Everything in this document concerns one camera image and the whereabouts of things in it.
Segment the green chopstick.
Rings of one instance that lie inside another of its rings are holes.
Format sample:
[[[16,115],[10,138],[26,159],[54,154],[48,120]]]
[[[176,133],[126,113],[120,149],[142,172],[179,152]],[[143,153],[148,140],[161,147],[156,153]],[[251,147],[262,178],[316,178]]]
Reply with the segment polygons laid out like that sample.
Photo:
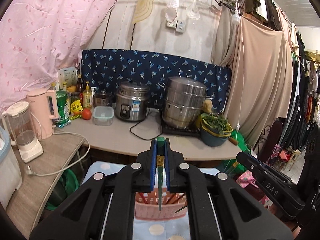
[[[158,176],[158,209],[162,209],[163,169],[165,154],[165,138],[157,138],[157,176]]]

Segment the hanging mesh strainer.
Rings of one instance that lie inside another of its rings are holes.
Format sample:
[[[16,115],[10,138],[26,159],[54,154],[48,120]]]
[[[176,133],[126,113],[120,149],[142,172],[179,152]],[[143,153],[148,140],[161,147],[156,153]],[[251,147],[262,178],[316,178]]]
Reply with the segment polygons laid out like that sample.
[[[196,4],[197,0],[193,0],[191,5],[186,8],[186,15],[188,18],[194,21],[198,21],[200,19],[200,12]]]

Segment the black induction cooker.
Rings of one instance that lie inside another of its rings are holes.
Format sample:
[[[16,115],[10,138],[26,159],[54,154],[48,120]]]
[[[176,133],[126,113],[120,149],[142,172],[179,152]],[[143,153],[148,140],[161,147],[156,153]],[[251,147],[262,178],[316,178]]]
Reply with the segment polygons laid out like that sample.
[[[170,134],[170,135],[176,135],[176,136],[184,136],[184,137],[200,137],[200,130],[195,126],[191,125],[185,129],[179,129],[169,126],[165,123],[162,116],[160,116],[161,120],[161,129],[162,133],[164,134]]]

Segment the dark red patterned chopstick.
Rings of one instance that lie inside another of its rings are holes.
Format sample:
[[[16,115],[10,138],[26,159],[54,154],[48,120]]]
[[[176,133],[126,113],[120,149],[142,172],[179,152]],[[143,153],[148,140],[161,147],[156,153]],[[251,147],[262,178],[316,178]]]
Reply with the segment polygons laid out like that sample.
[[[181,198],[185,196],[185,193],[176,193],[172,194],[170,198],[165,202],[165,205],[167,204],[176,204],[180,201]]]

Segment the yellow oil bottle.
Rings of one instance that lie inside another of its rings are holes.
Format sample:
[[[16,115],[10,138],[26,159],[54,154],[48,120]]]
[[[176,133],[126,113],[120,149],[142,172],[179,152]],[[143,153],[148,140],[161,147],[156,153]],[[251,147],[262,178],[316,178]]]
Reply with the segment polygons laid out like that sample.
[[[91,109],[92,108],[92,91],[89,86],[89,82],[86,82],[85,90],[83,91],[83,106],[84,108]]]

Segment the clear food container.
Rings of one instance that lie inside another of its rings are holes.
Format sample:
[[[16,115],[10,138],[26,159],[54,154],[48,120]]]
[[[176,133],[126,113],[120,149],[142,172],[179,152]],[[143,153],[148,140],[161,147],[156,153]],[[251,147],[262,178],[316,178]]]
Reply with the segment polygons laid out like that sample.
[[[110,106],[97,106],[93,111],[93,122],[98,126],[110,126],[114,120],[114,110]]]

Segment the yellow snack packet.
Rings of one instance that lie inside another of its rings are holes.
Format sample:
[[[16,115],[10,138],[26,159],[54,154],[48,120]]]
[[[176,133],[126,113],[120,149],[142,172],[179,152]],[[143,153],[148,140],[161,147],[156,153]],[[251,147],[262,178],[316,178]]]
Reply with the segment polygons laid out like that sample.
[[[75,100],[71,103],[71,114],[72,115],[80,115],[83,111],[83,107],[82,107],[82,104],[81,104],[81,101],[78,99],[78,100]]]

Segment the wall power socket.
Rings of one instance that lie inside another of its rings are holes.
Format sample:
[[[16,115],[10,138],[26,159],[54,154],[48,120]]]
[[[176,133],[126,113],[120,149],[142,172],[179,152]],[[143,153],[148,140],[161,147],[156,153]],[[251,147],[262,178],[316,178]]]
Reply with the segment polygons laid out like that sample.
[[[174,29],[174,31],[178,34],[185,32],[185,22],[182,20],[174,20],[173,22],[167,21],[166,27],[169,29]]]

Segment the white storage bin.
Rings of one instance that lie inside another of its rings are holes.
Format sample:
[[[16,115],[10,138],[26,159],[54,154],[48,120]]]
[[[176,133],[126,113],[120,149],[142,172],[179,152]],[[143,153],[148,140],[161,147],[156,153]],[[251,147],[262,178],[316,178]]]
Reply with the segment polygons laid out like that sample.
[[[9,133],[1,127],[0,199],[7,208],[14,192],[22,185],[20,166],[11,146]]]

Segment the small dark pot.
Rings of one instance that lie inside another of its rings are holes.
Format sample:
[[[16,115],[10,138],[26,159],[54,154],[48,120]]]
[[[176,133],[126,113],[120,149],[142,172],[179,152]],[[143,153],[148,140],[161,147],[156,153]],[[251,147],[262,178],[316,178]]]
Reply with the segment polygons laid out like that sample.
[[[112,106],[112,99],[113,99],[112,92],[107,92],[106,90],[102,90],[99,93],[95,93],[93,95],[93,105],[94,105],[94,107]]]

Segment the blue polka dot tablecloth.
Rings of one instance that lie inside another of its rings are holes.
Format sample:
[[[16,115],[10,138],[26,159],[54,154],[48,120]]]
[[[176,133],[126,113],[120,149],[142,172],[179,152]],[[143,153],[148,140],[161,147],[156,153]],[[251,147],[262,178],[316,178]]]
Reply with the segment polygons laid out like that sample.
[[[108,176],[119,172],[124,165],[96,161],[84,177],[86,182],[93,174],[100,172]],[[190,239],[188,215],[171,220],[134,219],[133,239]]]

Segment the navy patterned cloth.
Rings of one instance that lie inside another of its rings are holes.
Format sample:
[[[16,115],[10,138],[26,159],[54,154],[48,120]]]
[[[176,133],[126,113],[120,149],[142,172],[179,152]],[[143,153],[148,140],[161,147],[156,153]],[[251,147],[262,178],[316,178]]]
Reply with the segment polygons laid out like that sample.
[[[186,57],[158,52],[121,49],[84,50],[81,74],[89,85],[115,93],[122,82],[135,82],[150,89],[154,106],[162,104],[164,89],[161,85],[169,77],[187,77],[206,86],[213,110],[221,113],[227,100],[232,71]]]

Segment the steel rice cooker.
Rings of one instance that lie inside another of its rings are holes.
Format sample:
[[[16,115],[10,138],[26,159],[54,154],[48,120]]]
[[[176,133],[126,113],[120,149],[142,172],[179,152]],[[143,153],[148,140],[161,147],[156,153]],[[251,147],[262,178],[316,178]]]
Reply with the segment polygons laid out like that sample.
[[[146,118],[150,88],[136,82],[122,82],[116,92],[117,118],[124,121],[142,121]]]

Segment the pink floral curtain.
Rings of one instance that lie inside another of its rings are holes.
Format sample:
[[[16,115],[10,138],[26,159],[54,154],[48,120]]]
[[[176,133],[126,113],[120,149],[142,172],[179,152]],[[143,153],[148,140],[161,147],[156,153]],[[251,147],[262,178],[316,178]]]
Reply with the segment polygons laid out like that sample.
[[[1,19],[1,110],[77,66],[116,1],[13,0]]]

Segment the pink plastic utensil holder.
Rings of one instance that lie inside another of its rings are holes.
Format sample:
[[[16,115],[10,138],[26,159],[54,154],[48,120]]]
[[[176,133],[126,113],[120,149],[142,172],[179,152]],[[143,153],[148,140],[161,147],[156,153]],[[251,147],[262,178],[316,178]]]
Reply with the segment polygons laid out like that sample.
[[[135,218],[140,220],[172,220],[182,218],[187,213],[187,199],[185,193],[172,194],[165,191],[161,197],[157,191],[150,193],[136,193]]]

